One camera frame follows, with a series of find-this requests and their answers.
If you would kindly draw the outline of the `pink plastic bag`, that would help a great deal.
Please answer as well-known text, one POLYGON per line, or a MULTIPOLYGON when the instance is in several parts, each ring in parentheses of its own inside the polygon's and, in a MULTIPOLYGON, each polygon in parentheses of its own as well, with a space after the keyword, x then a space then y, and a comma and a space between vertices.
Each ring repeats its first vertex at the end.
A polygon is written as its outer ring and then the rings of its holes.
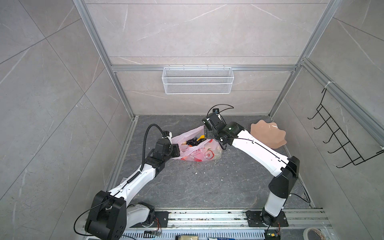
POLYGON ((204 142, 194 147, 186 145, 186 141, 190 139, 199 138, 201 135, 205 136, 204 130, 205 127, 200 126, 173 137, 172 143, 178 144, 180 149, 180 157, 174 159, 190 162, 207 162, 221 159, 223 150, 219 143, 214 139, 206 138, 204 142))

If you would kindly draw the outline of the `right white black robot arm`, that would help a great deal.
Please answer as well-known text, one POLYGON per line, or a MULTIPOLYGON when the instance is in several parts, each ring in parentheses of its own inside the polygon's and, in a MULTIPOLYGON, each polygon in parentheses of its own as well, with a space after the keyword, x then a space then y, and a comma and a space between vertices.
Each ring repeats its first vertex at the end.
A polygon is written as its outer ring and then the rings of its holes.
POLYGON ((274 176, 269 183, 270 193, 260 218, 267 227, 275 224, 299 178, 300 160, 272 150, 240 124, 226 123, 219 109, 207 114, 202 122, 206 138, 216 140, 222 149, 230 145, 243 151, 274 176))

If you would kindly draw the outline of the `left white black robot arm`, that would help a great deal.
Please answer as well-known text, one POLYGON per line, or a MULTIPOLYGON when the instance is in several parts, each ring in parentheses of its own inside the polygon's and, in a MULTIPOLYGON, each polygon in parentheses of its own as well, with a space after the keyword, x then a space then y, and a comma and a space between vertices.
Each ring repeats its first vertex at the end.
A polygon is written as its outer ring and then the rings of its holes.
POLYGON ((164 169, 168 160, 179 156, 179 145, 173 144, 171 138, 159 139, 152 153, 134 174, 108 192, 96 194, 85 223, 85 232, 101 240, 118 240, 126 228, 141 223, 150 225, 154 221, 153 206, 145 203, 128 205, 164 169))

